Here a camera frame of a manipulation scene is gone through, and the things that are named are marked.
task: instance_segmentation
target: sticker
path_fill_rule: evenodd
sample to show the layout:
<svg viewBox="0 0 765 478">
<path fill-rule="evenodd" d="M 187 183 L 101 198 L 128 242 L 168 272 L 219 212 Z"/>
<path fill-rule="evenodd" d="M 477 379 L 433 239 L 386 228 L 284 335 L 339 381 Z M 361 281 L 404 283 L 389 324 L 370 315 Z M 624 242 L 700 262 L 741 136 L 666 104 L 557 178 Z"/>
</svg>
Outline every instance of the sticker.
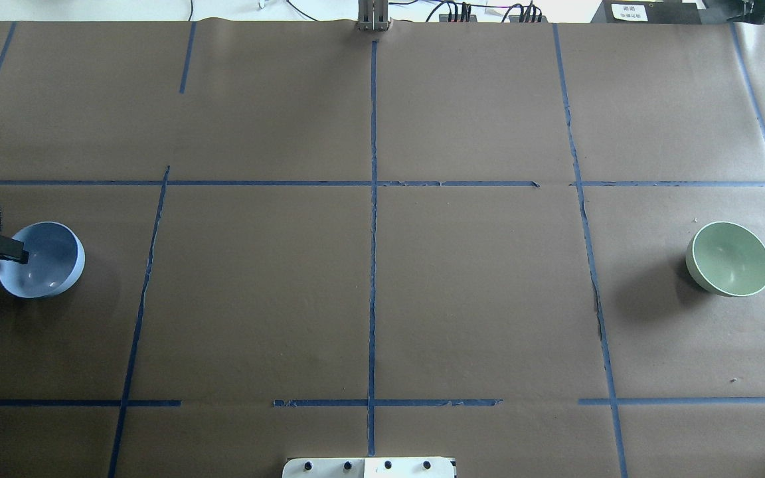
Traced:
<svg viewBox="0 0 765 478">
<path fill-rule="evenodd" d="M 622 5 L 613 3 L 613 18 L 623 21 L 647 21 L 645 5 Z"/>
</svg>

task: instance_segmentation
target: blue bowl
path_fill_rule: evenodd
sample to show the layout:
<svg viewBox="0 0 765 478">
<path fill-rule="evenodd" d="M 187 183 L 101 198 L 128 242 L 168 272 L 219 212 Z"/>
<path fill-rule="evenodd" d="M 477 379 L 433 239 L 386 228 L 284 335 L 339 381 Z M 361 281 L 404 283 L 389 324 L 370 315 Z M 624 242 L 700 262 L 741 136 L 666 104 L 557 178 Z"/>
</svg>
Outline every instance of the blue bowl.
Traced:
<svg viewBox="0 0 765 478">
<path fill-rule="evenodd" d="M 28 264 L 0 260 L 0 282 L 23 299 L 54 297 L 76 283 L 84 270 L 84 248 L 69 227 L 39 222 L 13 235 L 28 251 Z"/>
</svg>

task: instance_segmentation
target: white object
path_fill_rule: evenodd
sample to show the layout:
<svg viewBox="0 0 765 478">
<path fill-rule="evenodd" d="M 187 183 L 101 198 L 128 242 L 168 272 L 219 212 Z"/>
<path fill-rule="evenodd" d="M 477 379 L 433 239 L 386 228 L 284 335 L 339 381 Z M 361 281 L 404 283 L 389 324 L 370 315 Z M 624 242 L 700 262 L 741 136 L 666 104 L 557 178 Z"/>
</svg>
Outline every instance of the white object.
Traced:
<svg viewBox="0 0 765 478">
<path fill-rule="evenodd" d="M 620 5 L 613 3 L 613 18 L 623 21 L 647 21 L 645 5 Z"/>
<path fill-rule="evenodd" d="M 0 260 L 0 282 L 22 299 L 54 297 L 76 283 L 84 270 L 84 248 L 61 223 L 39 222 L 13 235 L 28 251 L 28 264 Z"/>
<path fill-rule="evenodd" d="M 456 466 L 445 457 L 292 459 L 282 478 L 456 478 Z"/>
</svg>

